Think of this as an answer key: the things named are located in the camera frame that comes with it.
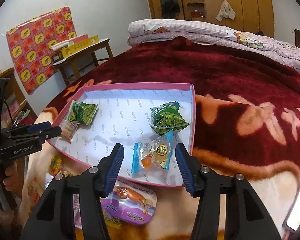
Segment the person left hand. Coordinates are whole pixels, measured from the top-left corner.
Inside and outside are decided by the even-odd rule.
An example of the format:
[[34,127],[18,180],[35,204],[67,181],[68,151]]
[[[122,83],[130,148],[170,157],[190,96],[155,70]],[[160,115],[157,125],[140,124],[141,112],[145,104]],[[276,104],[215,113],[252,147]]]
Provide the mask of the person left hand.
[[3,184],[7,191],[13,191],[18,182],[17,163],[14,161],[11,166],[5,170],[6,178],[3,179]]

